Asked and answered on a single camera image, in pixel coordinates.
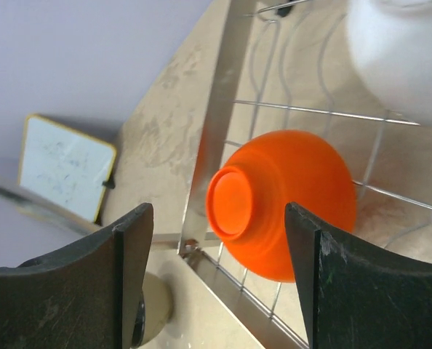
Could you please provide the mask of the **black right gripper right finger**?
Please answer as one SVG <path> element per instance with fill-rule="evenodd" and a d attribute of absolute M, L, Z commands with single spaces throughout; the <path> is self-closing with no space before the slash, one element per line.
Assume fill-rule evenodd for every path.
<path fill-rule="evenodd" d="M 432 264 L 296 203 L 286 205 L 285 231 L 311 348 L 432 348 Z"/>

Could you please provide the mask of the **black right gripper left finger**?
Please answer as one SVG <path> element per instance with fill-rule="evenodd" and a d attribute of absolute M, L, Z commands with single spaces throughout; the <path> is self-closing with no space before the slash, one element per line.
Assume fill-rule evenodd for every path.
<path fill-rule="evenodd" d="M 144 203 L 111 225 L 0 268 L 0 348 L 136 348 L 153 235 Z"/>

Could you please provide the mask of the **orange bowl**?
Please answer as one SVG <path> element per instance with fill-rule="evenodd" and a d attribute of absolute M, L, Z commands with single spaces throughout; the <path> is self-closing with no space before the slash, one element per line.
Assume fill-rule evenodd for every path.
<path fill-rule="evenodd" d="M 292 283 L 284 227 L 295 202 L 346 232 L 356 224 L 356 191 L 343 157 L 323 138 L 300 130 L 260 135 L 212 177 L 206 214 L 230 254 L 251 272 Z"/>

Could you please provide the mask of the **white bowl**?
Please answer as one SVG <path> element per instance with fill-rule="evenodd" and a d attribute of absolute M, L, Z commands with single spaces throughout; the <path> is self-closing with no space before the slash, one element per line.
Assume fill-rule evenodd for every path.
<path fill-rule="evenodd" d="M 346 38 L 359 78 L 380 103 L 432 127 L 432 1 L 349 1 Z"/>

